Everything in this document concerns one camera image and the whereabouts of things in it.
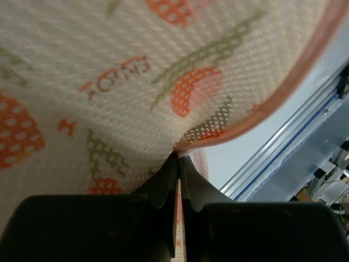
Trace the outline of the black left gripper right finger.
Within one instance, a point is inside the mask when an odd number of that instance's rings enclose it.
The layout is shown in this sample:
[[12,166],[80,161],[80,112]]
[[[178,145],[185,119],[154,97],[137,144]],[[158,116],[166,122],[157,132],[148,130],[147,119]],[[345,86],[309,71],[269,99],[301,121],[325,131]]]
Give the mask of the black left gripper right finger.
[[236,202],[179,161],[187,261],[348,261],[330,208],[317,203]]

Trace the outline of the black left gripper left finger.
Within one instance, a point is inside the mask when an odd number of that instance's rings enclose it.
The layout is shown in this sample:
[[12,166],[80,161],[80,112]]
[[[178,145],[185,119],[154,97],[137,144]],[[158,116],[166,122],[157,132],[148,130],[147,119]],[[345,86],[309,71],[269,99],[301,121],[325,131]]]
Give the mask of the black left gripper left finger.
[[175,256],[177,157],[117,195],[36,195],[14,211],[1,261],[170,261]]

